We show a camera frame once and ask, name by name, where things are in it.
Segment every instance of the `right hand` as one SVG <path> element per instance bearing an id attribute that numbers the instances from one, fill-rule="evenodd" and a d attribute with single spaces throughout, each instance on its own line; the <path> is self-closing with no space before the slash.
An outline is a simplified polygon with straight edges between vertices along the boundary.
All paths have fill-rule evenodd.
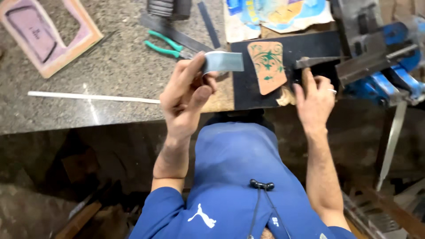
<path id="1" fill-rule="evenodd" d="M 306 78 L 303 82 L 306 83 L 304 87 L 307 94 L 304 94 L 299 84 L 294 84 L 298 117 L 307 135 L 317 132 L 326 133 L 326 122 L 335 105 L 335 95 L 329 89 L 333 90 L 334 86 L 326 77 L 313 77 L 308 69 L 303 70 L 302 76 Z"/>

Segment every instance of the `black earphone cable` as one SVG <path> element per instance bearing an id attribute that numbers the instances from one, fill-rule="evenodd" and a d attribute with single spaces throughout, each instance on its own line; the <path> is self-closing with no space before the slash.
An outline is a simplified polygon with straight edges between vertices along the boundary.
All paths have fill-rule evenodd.
<path id="1" fill-rule="evenodd" d="M 280 220 L 280 224 L 283 226 L 283 228 L 286 231 L 286 234 L 288 235 L 288 238 L 291 239 L 291 236 L 288 232 L 288 230 L 286 229 L 285 225 L 283 224 L 282 219 L 280 218 L 281 216 L 278 213 L 278 210 L 276 209 L 275 205 L 273 204 L 271 198 L 269 197 L 269 194 L 267 193 L 267 189 L 274 189 L 275 185 L 272 182 L 269 182 L 267 184 L 262 183 L 262 182 L 257 182 L 255 179 L 251 179 L 249 181 L 249 184 L 253 187 L 258 189 L 258 197 L 257 197 L 257 203 L 255 204 L 255 208 L 254 208 L 254 215 L 252 216 L 252 221 L 251 221 L 251 227 L 249 229 L 249 234 L 247 236 L 247 239 L 254 239 L 254 236 L 252 235 L 252 230 L 254 228 L 254 224 L 255 224 L 255 218 L 257 216 L 257 211 L 258 211 L 258 205 L 260 204 L 260 196 L 261 196 L 261 189 L 264 189 L 264 192 L 266 193 L 267 199 L 269 200 L 270 204 L 272 205 L 273 210 L 275 210 L 279 220 Z"/>
<path id="2" fill-rule="evenodd" d="M 258 204 L 260 204 L 260 193 L 261 193 L 261 189 L 258 188 L 257 203 L 255 204 L 254 215 L 252 216 L 251 227 L 249 228 L 249 234 L 248 234 L 247 239 L 254 239 L 254 236 L 252 235 L 252 230 L 253 230 L 254 224 L 255 224 L 255 217 L 257 216 Z"/>
<path id="3" fill-rule="evenodd" d="M 269 194 L 267 193 L 267 190 L 266 190 L 266 189 L 264 189 L 264 192 L 266 192 L 267 198 L 269 199 L 269 202 L 272 204 L 272 208 L 275 210 L 276 214 L 278 215 L 279 221 L 280 221 L 280 223 L 282 224 L 283 228 L 285 229 L 286 234 L 288 235 L 288 238 L 291 238 L 291 236 L 289 235 L 288 230 L 286 229 L 285 225 L 283 224 L 282 219 L 280 218 L 280 215 L 279 215 L 279 213 L 278 213 L 278 211 L 277 211 L 277 209 L 276 209 L 275 205 L 273 204 L 272 200 L 270 199 Z"/>

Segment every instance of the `green handle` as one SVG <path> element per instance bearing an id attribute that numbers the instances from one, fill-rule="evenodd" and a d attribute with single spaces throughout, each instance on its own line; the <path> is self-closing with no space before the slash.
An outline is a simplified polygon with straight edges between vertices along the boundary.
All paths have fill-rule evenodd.
<path id="1" fill-rule="evenodd" d="M 156 45 L 150 43 L 149 41 L 144 41 L 144 43 L 157 52 L 173 55 L 175 58 L 178 58 L 180 56 L 180 52 L 178 52 L 178 51 L 162 49 L 162 48 L 157 47 Z"/>
<path id="2" fill-rule="evenodd" d="M 158 32 L 156 32 L 156 31 L 152 31 L 152 30 L 149 30 L 149 31 L 147 31 L 149 34 L 151 34 L 151 35 L 154 35 L 154 36 L 157 36 L 157 37 L 159 37 L 159 38 L 161 38 L 161 39 L 163 39 L 164 41 L 166 41 L 168 44 L 170 44 L 170 46 L 172 46 L 176 51 L 182 51 L 183 50 L 183 46 L 181 46 L 181 45 L 179 45 L 179 44 L 177 44 L 177 43 L 175 43 L 175 42 L 173 42 L 173 40 L 171 40 L 170 38 L 168 38 L 168 37 L 166 37 L 166 36 L 164 36 L 164 35 L 162 35 L 161 33 L 158 33 Z"/>

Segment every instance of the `blue shirt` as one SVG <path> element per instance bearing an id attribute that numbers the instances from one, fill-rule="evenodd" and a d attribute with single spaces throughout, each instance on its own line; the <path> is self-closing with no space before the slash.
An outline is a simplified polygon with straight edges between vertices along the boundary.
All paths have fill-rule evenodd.
<path id="1" fill-rule="evenodd" d="M 288 234 L 292 239 L 355 239 L 346 229 L 327 227 L 311 208 L 304 188 L 282 163 L 277 138 L 269 129 L 254 123 L 209 125 L 200 131 L 195 153 L 194 185 L 186 204 L 176 189 L 154 190 L 130 239 L 245 239 L 258 197 L 250 179 L 275 184 L 268 194 L 282 219 L 262 190 L 255 239 L 266 225 L 276 239 Z"/>

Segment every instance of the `hand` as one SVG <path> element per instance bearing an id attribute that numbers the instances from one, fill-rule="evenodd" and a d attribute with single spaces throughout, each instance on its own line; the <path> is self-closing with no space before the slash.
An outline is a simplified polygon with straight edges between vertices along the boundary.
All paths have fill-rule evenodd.
<path id="1" fill-rule="evenodd" d="M 199 52 L 193 60 L 177 63 L 171 79 L 159 96 L 167 124 L 169 140 L 189 139 L 198 128 L 201 109 L 211 94 L 217 91 L 217 72 L 204 76 L 208 85 L 201 85 L 201 67 L 205 53 Z"/>
<path id="2" fill-rule="evenodd" d="M 299 84 L 294 84 L 297 98 L 298 116 L 306 134 L 327 132 L 326 122 L 335 104 L 335 95 L 329 89 L 334 89 L 331 80 L 316 76 L 309 69 L 303 70 L 303 82 L 307 93 Z"/>

